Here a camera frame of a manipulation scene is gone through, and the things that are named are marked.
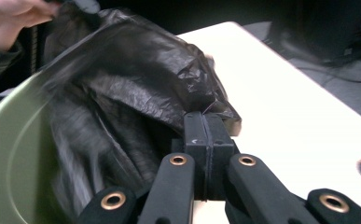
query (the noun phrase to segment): black cable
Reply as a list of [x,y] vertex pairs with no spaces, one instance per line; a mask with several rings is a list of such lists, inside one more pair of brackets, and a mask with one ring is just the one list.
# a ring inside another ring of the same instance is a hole
[[301,71],[302,70],[309,70],[309,71],[314,71],[314,72],[318,72],[318,73],[328,74],[329,76],[331,76],[333,78],[338,78],[338,79],[353,82],[353,83],[361,83],[361,80],[354,80],[354,79],[351,79],[351,78],[342,77],[340,75],[341,72],[344,71],[345,66],[343,66],[343,67],[327,67],[327,69],[328,69],[327,71],[316,69],[316,68],[311,68],[311,67],[297,67],[297,69],[299,69]]

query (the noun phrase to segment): black equipment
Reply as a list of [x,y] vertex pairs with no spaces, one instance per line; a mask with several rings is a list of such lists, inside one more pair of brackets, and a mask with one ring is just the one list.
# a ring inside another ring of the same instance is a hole
[[313,190],[307,200],[292,194],[261,159],[239,153],[215,114],[186,114],[184,136],[152,186],[105,189],[77,223],[186,224],[194,200],[215,200],[226,202],[231,224],[361,224],[361,207],[335,190]]

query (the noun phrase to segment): white table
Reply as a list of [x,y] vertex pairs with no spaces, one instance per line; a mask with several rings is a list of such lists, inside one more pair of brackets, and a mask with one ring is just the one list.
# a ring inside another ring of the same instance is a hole
[[[234,138],[241,152],[261,158],[304,199],[327,188],[361,206],[358,114],[236,23],[179,37],[214,57],[229,101],[243,118]],[[194,215],[194,223],[228,223],[223,203],[195,203]]]

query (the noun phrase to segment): human hand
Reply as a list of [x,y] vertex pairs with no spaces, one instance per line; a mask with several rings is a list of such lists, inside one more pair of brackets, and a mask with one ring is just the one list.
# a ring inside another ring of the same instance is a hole
[[58,5],[43,0],[0,0],[0,50],[9,50],[24,27],[50,21]]

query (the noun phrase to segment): plastic bag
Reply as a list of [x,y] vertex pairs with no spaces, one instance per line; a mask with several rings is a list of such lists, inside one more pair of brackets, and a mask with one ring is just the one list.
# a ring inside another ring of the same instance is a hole
[[102,189],[151,184],[187,112],[218,114],[232,135],[241,122],[197,47],[124,9],[100,17],[93,32],[65,5],[40,74],[60,161],[54,189],[71,219]]

